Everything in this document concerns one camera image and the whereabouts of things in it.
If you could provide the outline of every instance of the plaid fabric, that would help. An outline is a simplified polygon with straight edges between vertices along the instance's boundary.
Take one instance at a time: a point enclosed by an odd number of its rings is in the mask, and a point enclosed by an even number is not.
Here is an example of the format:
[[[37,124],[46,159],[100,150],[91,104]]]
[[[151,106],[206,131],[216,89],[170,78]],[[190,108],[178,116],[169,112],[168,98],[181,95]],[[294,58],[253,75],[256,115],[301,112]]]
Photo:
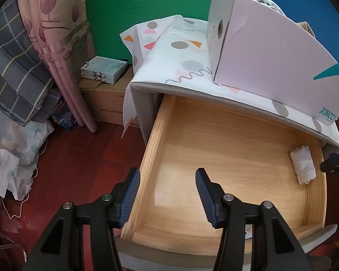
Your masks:
[[[0,108],[16,122],[44,122],[60,99],[25,31],[17,0],[0,9]]]

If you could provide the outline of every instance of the cardboard box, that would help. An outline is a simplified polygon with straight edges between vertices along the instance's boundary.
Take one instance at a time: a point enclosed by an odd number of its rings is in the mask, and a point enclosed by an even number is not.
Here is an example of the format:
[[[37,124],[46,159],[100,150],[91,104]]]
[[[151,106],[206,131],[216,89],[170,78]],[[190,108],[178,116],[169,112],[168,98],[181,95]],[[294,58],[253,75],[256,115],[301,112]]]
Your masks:
[[[131,66],[115,84],[85,78],[80,81],[80,91],[95,120],[123,125],[124,93],[132,78]],[[139,127],[137,118],[131,126]]]
[[[339,65],[286,16],[255,0],[212,0],[206,36],[214,83],[286,104],[326,125],[339,116]]]
[[[114,84],[126,67],[125,61],[95,56],[80,69],[80,72],[83,78]]]

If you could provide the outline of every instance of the teal triangle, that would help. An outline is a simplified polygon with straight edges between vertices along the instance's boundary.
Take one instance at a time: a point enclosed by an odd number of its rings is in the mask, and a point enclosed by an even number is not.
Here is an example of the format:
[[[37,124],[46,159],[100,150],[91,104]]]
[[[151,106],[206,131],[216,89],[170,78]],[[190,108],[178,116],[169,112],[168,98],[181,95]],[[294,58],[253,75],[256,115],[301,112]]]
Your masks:
[[[339,64],[335,64],[329,67],[328,69],[324,70],[323,72],[319,73],[317,76],[313,78],[313,80],[336,75],[339,75]]]

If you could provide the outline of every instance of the squiggly line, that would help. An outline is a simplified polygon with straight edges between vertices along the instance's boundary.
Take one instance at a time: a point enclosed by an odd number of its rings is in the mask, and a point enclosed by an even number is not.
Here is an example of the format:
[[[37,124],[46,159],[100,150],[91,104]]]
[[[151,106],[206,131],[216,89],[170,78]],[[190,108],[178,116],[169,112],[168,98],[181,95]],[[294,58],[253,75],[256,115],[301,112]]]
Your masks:
[[[190,77],[185,77],[185,76],[180,76],[179,78],[178,78],[178,81],[177,80],[174,80],[174,79],[167,79],[166,81],[165,81],[165,83],[167,83],[167,82],[178,82],[178,83],[180,83],[180,82],[182,82],[182,78],[185,78],[185,79],[193,79],[193,76],[192,76],[192,74],[195,74],[195,75],[197,75],[197,76],[204,76],[204,74],[202,73],[202,71],[204,71],[204,72],[207,72],[208,74],[212,74],[212,72],[211,72],[211,70],[208,68],[208,67],[206,67],[207,69],[208,69],[208,71],[207,70],[205,70],[205,69],[200,69],[198,72],[199,73],[201,73],[201,74],[197,74],[196,72],[193,72],[193,71],[191,71],[191,72],[189,72],[188,73],[188,75],[190,76]]]
[[[199,31],[201,32],[200,30],[185,30],[184,28],[177,28],[177,27],[173,27],[175,28],[176,30],[184,30],[184,31]]]

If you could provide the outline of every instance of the wooden floor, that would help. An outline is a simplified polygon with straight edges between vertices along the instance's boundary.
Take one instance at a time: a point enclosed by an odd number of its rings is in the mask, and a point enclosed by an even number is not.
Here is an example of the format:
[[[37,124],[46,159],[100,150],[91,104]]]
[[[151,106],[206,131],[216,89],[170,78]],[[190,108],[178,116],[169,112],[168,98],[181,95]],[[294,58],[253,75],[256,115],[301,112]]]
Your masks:
[[[22,217],[9,220],[0,208],[0,231],[30,252],[42,231],[65,201],[82,204],[110,192],[125,179],[132,166],[139,167],[145,145],[138,128],[129,127],[121,139],[123,127],[99,122],[92,134],[86,128],[68,133],[56,126],[48,138],[45,152],[39,158],[38,177],[30,198],[23,205]],[[10,214],[18,214],[20,203],[6,201]],[[327,176],[326,225],[337,223],[337,232],[315,254],[334,252],[339,241],[339,183],[337,176]],[[85,267],[92,271],[88,229],[84,235]],[[22,270],[19,248],[6,251],[12,270]]]

